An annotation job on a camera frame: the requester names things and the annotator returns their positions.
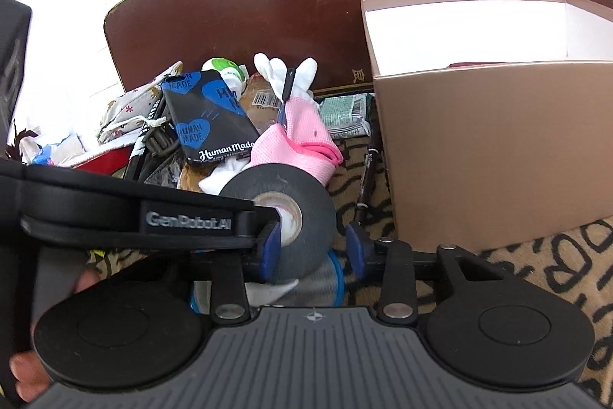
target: white glove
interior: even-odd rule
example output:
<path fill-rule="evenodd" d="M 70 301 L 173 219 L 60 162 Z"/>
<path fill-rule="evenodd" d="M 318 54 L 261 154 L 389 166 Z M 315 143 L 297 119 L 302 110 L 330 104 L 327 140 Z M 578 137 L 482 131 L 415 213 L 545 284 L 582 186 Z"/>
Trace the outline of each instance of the white glove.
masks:
<path fill-rule="evenodd" d="M 247 301 L 252 307 L 274 304 L 278 299 L 298 286 L 298 279 L 283 284 L 245 283 Z"/>
<path fill-rule="evenodd" d="M 198 186 L 207 194 L 219 195 L 224 186 L 248 163 L 248 158 L 238 160 L 235 156 L 228 157 L 215 167 L 210 176 L 201 180 Z"/>
<path fill-rule="evenodd" d="M 265 54 L 257 53 L 253 57 L 253 64 L 256 70 L 270 83 L 275 96 L 281 99 L 283 95 L 283 86 L 285 85 L 285 76 L 287 74 L 285 63 L 278 58 L 269 60 L 268 56 Z M 315 79 L 315 73 L 317 73 L 317 61 L 313 58 L 305 59 L 298 68 L 296 68 L 296 75 L 293 79 L 292 97 L 299 97 L 315 104 L 312 94 L 308 93 L 313 79 Z"/>

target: patterned cloth pouch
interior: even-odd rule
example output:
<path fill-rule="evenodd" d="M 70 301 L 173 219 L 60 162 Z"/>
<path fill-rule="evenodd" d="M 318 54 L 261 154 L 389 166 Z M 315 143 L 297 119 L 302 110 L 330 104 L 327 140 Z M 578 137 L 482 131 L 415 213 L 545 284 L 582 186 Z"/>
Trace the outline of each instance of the patterned cloth pouch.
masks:
<path fill-rule="evenodd" d="M 182 71 L 183 63 L 178 61 L 151 82 L 111 101 L 100 121 L 98 143 L 103 145 L 125 133 L 142 127 L 146 116 L 161 92 L 160 84 L 162 80 L 168 76 L 179 75 Z"/>

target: roll of black tape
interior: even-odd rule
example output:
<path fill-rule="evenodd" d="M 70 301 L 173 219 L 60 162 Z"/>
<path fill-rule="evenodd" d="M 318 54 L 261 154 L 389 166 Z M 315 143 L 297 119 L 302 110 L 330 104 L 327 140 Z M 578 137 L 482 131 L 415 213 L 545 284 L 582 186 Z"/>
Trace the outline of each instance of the roll of black tape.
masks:
<path fill-rule="evenodd" d="M 334 204 L 326 188 L 311 174 L 283 164 L 243 170 L 220 196 L 252 200 L 281 214 L 281 256 L 274 281 L 306 276 L 327 257 L 336 232 Z"/>

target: blue plastic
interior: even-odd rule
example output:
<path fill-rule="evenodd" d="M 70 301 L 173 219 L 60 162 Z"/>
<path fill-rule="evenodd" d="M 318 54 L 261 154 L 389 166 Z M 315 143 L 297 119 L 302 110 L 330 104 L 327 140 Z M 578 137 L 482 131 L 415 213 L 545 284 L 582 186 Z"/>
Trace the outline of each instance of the blue plastic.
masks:
<path fill-rule="evenodd" d="M 336 298 L 334 300 L 334 304 L 332 304 L 332 307 L 340 307 L 344 300 L 343 268 L 341 267 L 341 263 L 338 261 L 338 257 L 336 257 L 334 251 L 330 250 L 328 252 L 328 257 L 332 261 L 332 265 L 334 266 L 334 271 L 336 273 Z"/>
<path fill-rule="evenodd" d="M 279 261 L 281 254 L 281 223 L 277 222 L 262 249 L 262 263 L 260 264 L 260 277 L 269 281 Z"/>
<path fill-rule="evenodd" d="M 191 307 L 191 310 L 193 310 L 196 314 L 201 314 L 200 307 L 198 307 L 198 304 L 195 301 L 195 293 L 194 293 L 194 287 L 193 286 L 192 286 L 192 295 L 191 295 L 191 299 L 189 301 L 189 306 Z"/>
<path fill-rule="evenodd" d="M 351 262 L 351 268 L 358 281 L 364 279 L 366 274 L 366 264 L 364 262 L 364 249 L 360 242 L 360 238 L 357 237 L 353 228 L 348 225 L 345 229 L 345 239 L 347 241 L 347 255 Z"/>
<path fill-rule="evenodd" d="M 57 148 L 58 145 L 47 145 L 43 146 L 41 152 L 38 153 L 33 159 L 33 165 L 53 165 L 51 161 L 51 153 L 53 153 L 53 149 Z"/>

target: animal print blanket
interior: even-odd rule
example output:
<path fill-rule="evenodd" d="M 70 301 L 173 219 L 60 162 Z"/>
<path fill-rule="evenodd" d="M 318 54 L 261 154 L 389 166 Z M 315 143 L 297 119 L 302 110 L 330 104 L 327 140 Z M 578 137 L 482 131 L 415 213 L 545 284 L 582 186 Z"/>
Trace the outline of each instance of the animal print blanket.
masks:
<path fill-rule="evenodd" d="M 336 206 L 338 234 L 334 250 L 341 261 L 344 227 L 353 217 L 366 145 L 367 138 L 339 142 L 344 163 L 328 185 Z M 392 202 L 382 164 L 378 167 L 366 226 L 373 238 L 394 233 Z M 603 404 L 613 407 L 613 217 L 535 241 L 485 251 L 480 256 L 572 302 L 592 320 L 596 344 L 580 385 Z M 124 251 L 96 256 L 91 264 L 104 277 L 140 258 L 137 252 Z M 345 274 L 346 305 L 373 305 L 378 300 L 379 288 L 363 287 L 348 271 Z M 434 308 L 431 287 L 418 283 L 418 295 L 422 313 Z"/>

